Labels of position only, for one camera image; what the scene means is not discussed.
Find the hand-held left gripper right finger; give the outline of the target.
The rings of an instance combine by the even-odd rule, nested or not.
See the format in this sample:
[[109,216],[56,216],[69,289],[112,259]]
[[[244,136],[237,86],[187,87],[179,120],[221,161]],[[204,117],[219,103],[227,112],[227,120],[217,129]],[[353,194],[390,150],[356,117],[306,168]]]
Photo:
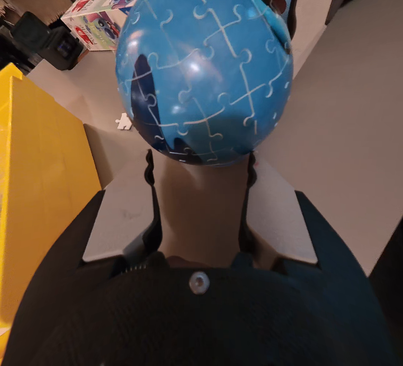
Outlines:
[[255,264],[318,261],[294,188],[254,151],[247,162],[239,248]]

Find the blue puzzle ball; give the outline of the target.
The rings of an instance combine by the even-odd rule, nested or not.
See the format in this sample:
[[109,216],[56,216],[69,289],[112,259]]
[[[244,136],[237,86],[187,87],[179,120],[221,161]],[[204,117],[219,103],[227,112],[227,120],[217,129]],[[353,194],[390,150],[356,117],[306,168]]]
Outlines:
[[128,117],[152,148],[226,166],[277,126],[293,80],[291,36],[272,0],[136,0],[115,69]]

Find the white puzzle piece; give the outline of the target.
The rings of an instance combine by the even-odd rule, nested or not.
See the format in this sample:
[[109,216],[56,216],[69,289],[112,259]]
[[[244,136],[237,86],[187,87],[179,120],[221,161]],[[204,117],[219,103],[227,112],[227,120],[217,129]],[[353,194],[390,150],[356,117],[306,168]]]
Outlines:
[[126,113],[122,113],[120,118],[115,120],[115,123],[117,124],[117,129],[120,131],[129,131],[133,126],[131,119]]

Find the yellow plastic bin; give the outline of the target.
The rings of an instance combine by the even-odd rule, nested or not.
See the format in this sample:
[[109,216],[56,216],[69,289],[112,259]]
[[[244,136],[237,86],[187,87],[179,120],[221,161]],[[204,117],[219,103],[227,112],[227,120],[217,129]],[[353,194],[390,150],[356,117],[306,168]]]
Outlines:
[[0,73],[1,360],[23,294],[101,190],[83,122],[10,63]]

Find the colourful puzzle box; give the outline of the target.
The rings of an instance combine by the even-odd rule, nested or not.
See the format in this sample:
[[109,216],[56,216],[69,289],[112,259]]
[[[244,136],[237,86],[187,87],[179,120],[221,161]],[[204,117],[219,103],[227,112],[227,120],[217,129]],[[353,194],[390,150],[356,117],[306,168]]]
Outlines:
[[89,51],[115,51],[135,0],[76,0],[62,21]]

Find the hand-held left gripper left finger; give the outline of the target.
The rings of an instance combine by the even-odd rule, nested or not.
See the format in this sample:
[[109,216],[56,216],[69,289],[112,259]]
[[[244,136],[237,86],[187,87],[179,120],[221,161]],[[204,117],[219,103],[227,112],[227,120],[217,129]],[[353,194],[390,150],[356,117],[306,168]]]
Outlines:
[[144,150],[105,187],[84,262],[122,256],[140,263],[159,249],[162,227],[153,171],[153,152]]

